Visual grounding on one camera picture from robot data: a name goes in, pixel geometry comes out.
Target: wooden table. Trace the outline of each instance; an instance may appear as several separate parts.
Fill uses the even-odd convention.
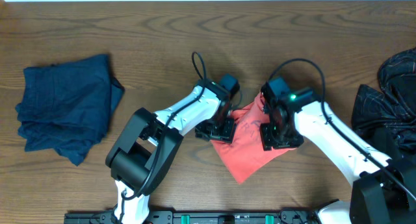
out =
[[[315,61],[328,102],[350,122],[360,84],[377,87],[380,64],[416,45],[416,2],[9,3],[0,12],[0,223],[62,223],[70,210],[116,204],[104,159],[131,114],[170,106],[198,76],[190,55],[203,54],[208,75],[236,76],[243,104],[272,70],[294,57]],[[110,131],[76,167],[53,150],[24,152],[14,107],[27,66],[110,53],[125,86]],[[320,91],[317,72],[293,64],[281,75],[292,88]],[[189,134],[151,204],[176,210],[273,210],[312,207],[351,188],[310,142],[280,156],[238,185],[210,143]]]

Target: red cloth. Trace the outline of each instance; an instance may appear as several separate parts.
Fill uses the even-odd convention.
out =
[[[265,99],[259,93],[254,102],[231,113],[237,124],[231,144],[211,140],[222,162],[239,184],[273,158],[291,150],[263,151],[259,128],[260,124],[270,122],[268,115],[263,113],[264,105]]]

